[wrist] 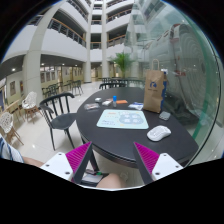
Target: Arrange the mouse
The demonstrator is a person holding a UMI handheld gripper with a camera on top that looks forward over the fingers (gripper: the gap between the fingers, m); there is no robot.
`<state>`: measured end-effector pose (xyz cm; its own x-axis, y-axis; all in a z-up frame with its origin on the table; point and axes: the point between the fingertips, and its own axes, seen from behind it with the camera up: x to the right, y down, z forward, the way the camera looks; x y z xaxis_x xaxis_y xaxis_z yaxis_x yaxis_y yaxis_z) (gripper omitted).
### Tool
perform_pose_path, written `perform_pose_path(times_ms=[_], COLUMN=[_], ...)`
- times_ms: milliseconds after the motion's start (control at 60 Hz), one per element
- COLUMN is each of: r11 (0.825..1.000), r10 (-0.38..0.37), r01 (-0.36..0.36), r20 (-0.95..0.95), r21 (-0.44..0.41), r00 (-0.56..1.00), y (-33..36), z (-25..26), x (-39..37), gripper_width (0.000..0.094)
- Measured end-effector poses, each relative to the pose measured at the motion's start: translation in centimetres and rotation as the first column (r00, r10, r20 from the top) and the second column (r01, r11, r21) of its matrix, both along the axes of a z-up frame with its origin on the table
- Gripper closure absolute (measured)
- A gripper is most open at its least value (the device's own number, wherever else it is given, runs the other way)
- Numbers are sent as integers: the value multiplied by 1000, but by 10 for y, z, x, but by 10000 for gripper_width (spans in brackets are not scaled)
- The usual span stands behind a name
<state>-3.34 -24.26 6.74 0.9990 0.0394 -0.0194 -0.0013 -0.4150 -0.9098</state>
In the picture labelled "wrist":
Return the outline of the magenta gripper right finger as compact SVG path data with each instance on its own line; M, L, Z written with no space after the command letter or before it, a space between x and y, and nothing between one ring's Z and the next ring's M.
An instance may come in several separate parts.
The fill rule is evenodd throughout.
M182 166L169 154L158 154L137 142L134 142L133 153L145 184L152 183L182 169Z

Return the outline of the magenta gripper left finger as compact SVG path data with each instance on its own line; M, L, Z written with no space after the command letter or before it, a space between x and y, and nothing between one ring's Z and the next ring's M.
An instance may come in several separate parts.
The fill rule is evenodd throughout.
M92 154L92 143L85 143L68 153L58 152L41 168L65 180L80 184Z

